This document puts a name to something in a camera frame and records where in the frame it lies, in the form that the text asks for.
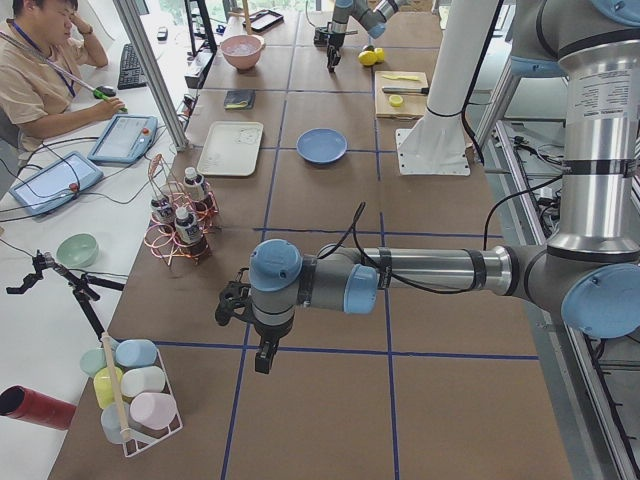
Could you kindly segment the light blue plate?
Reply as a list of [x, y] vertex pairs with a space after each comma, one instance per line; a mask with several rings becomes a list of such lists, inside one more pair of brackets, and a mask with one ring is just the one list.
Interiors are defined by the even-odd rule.
[[338, 161], [347, 151], [345, 136], [330, 128], [315, 128], [304, 132], [297, 140], [296, 151], [306, 161], [328, 165]]

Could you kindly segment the steel scoop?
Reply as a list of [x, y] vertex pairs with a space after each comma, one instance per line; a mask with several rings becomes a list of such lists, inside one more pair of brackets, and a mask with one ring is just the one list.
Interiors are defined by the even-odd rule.
[[316, 27], [314, 30], [313, 44], [315, 46], [334, 45], [336, 47], [342, 47], [346, 36], [355, 35], [357, 33], [357, 30], [348, 30], [343, 36], [340, 36], [335, 32], [331, 32], [327, 28]]

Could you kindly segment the yellow lemon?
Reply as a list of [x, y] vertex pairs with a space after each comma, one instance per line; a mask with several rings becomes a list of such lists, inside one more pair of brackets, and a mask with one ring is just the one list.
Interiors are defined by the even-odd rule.
[[386, 53], [385, 50], [381, 47], [376, 47], [373, 51], [375, 57], [376, 57], [376, 62], [377, 63], [382, 63], [385, 61], [386, 59]]
[[358, 54], [358, 62], [364, 67], [371, 67], [378, 62], [378, 56], [374, 50], [364, 50]]

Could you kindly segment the lemon half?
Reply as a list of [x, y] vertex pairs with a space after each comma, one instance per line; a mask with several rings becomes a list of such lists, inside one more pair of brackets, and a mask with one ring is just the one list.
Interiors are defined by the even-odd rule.
[[404, 104], [404, 99], [401, 95], [392, 94], [388, 98], [389, 104], [394, 108], [399, 108]]

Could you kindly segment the dark tea bottle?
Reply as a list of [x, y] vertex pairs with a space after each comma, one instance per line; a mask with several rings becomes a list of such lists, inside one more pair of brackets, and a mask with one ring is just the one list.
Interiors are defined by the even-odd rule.
[[184, 175], [184, 187], [191, 197], [196, 210], [206, 211], [211, 209], [213, 200], [209, 195], [204, 177], [194, 167], [187, 167]]
[[210, 253], [209, 244], [199, 226], [197, 216], [184, 206], [178, 207], [175, 215], [174, 224], [181, 246], [194, 257], [208, 255]]
[[155, 194], [151, 199], [152, 216], [160, 228], [166, 233], [174, 231], [175, 211], [164, 194]]

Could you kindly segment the yellow plastic knife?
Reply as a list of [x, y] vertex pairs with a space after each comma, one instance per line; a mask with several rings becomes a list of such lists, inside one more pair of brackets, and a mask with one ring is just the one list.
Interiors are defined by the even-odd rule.
[[389, 74], [383, 74], [381, 75], [382, 78], [387, 79], [387, 80], [394, 80], [394, 81], [413, 81], [413, 82], [420, 82], [421, 78], [419, 76], [415, 76], [415, 75], [389, 75]]

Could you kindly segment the pink bowl with ice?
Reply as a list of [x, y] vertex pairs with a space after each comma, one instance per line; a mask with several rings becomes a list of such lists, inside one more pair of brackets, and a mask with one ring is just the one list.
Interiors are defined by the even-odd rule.
[[225, 60], [238, 70], [253, 68], [261, 57], [265, 43], [255, 35], [235, 35], [226, 38], [220, 45]]

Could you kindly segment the wooden cutting board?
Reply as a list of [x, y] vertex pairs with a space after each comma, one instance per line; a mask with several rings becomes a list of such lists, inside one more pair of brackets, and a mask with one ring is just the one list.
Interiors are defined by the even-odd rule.
[[[383, 74], [389, 75], [415, 75], [421, 78], [420, 82], [394, 81], [381, 77]], [[399, 108], [394, 108], [389, 104], [388, 98], [392, 94], [382, 92], [382, 87], [429, 87], [427, 76], [424, 72], [411, 71], [377, 71], [374, 79], [375, 94], [375, 115], [378, 118], [406, 118], [418, 119], [426, 111], [427, 95], [401, 95], [404, 104]]]

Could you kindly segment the grey folded cloth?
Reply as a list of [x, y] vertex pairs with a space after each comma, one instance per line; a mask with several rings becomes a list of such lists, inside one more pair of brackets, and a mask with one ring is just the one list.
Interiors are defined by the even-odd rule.
[[223, 106], [225, 110], [250, 110], [255, 102], [255, 91], [252, 89], [229, 90]]

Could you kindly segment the white cup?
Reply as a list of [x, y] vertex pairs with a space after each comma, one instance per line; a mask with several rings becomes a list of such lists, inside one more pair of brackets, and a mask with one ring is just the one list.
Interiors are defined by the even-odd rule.
[[133, 398], [144, 392], [162, 392], [165, 387], [164, 371], [158, 366], [147, 366], [128, 370], [121, 379], [121, 392]]

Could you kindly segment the pastel blue cup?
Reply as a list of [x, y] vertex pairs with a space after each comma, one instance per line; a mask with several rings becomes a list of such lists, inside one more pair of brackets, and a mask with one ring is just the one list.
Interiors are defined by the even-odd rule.
[[121, 342], [115, 351], [115, 362], [124, 368], [152, 366], [157, 359], [157, 347], [148, 339], [128, 339]]

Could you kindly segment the pastel pink cup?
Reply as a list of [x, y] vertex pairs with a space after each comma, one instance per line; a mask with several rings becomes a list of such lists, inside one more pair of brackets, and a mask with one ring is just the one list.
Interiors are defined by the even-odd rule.
[[176, 414], [176, 401], [166, 393], [143, 392], [137, 395], [130, 405], [131, 418], [153, 430], [168, 427]]

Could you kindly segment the cream bear tray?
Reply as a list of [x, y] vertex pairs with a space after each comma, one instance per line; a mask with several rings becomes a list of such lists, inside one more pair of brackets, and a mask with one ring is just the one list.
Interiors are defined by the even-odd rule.
[[252, 175], [256, 169], [263, 129], [260, 122], [213, 122], [196, 170], [205, 176]]

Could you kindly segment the pastel yellow cup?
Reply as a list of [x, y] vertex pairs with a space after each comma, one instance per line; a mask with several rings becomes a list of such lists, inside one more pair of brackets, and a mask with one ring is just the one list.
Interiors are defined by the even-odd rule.
[[102, 410], [115, 402], [111, 377], [107, 367], [102, 368], [94, 375], [93, 387], [98, 406]]

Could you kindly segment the mint green bowl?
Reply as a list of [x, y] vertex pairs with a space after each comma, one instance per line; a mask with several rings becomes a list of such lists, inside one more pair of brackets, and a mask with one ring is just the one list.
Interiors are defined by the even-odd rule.
[[55, 258], [65, 267], [84, 268], [92, 265], [99, 255], [99, 244], [89, 233], [79, 233], [65, 239], [57, 248]]

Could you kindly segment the blue teach pendant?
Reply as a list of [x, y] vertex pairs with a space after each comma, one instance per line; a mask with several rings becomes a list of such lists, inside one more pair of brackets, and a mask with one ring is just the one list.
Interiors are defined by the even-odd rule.
[[72, 151], [26, 180], [18, 180], [10, 195], [29, 216], [43, 216], [93, 187], [103, 171], [80, 152]]
[[158, 119], [154, 116], [116, 114], [87, 158], [99, 164], [133, 164], [148, 151], [157, 129]]

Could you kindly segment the black keyboard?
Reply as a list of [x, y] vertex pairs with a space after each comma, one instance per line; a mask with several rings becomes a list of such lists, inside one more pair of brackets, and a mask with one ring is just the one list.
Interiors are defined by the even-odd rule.
[[146, 86], [146, 77], [140, 60], [131, 43], [122, 47], [117, 88], [134, 89]]

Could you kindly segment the red cylinder tube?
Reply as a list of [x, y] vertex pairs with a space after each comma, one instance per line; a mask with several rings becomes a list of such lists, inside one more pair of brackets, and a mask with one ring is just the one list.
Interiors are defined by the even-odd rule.
[[20, 385], [1, 393], [1, 415], [15, 420], [67, 430], [75, 411], [74, 404]]

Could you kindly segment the seated person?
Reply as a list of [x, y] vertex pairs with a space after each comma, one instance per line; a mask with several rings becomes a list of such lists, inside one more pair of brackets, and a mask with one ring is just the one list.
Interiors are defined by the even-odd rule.
[[76, 1], [15, 1], [3, 32], [38, 51], [44, 61], [1, 41], [1, 110], [19, 129], [19, 147], [35, 150], [43, 141], [111, 119], [125, 104], [99, 99], [71, 111], [80, 92], [79, 67], [104, 67], [106, 52], [93, 27], [77, 13]]

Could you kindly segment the steel handled knife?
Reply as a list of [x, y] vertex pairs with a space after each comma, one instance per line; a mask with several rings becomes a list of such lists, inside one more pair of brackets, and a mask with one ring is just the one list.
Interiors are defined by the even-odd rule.
[[382, 87], [382, 92], [386, 94], [397, 94], [397, 95], [428, 95], [429, 87], [392, 87], [392, 86], [384, 86]]

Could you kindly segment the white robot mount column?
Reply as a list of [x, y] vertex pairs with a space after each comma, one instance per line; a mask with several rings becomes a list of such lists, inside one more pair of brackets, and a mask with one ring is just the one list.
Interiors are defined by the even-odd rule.
[[498, 0], [451, 3], [424, 116], [412, 129], [399, 132], [402, 175], [470, 174], [463, 128], [465, 103], [501, 7]]

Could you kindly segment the aluminium frame post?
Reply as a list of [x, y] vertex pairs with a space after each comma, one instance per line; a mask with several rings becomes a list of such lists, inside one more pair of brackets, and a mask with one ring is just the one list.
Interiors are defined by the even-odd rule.
[[148, 86], [173, 141], [173, 145], [178, 152], [182, 152], [189, 147], [189, 141], [179, 121], [144, 25], [140, 20], [135, 1], [114, 0], [113, 3], [124, 30], [130, 42], [133, 44], [143, 70], [145, 71]]

